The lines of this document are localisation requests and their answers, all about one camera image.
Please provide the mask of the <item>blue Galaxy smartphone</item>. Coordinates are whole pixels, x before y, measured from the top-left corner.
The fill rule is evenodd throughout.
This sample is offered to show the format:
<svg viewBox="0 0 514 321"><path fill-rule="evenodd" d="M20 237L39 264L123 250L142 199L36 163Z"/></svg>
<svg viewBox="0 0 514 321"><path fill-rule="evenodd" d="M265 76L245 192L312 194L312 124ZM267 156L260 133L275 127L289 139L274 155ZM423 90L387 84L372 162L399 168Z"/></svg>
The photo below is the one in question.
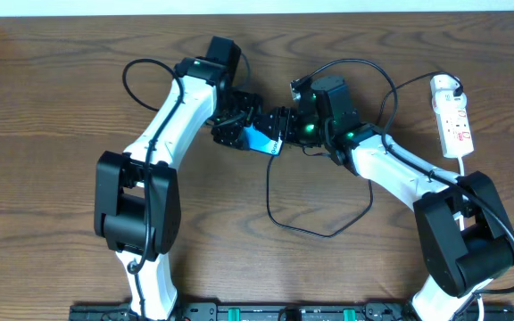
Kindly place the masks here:
<svg viewBox="0 0 514 321"><path fill-rule="evenodd" d="M244 128L244 135L249 150L272 156L279 156L281 153L283 140L280 137L271 139L255 127Z"/></svg>

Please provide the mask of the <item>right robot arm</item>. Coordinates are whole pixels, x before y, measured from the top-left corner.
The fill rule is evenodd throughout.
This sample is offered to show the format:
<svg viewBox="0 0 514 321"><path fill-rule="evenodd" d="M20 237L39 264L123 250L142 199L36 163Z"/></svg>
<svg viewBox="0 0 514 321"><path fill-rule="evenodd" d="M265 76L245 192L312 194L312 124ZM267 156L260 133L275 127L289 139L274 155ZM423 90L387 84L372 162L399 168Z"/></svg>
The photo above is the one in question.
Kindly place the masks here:
<svg viewBox="0 0 514 321"><path fill-rule="evenodd" d="M292 86L297 109L253 118L276 144L322 145L337 165L384 187L413 210L429 276L411 299L419 320L452 320L514 266L514 230L493 181L481 172L444 171L362 122L340 77Z"/></svg>

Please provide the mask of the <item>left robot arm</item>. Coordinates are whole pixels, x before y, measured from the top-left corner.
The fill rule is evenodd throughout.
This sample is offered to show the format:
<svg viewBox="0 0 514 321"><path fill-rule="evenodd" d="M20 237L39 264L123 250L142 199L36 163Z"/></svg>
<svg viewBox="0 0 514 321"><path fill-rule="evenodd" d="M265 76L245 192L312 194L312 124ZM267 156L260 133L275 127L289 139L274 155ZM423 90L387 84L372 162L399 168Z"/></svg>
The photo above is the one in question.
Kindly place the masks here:
<svg viewBox="0 0 514 321"><path fill-rule="evenodd" d="M167 71L171 86L146 130L123 152L104 152L95 173L95 233L126 269L131 320L167 320L178 299L169 252L181 221L178 168L198 130L246 150L246 128L261 98L233 85L243 53L213 37L205 55Z"/></svg>

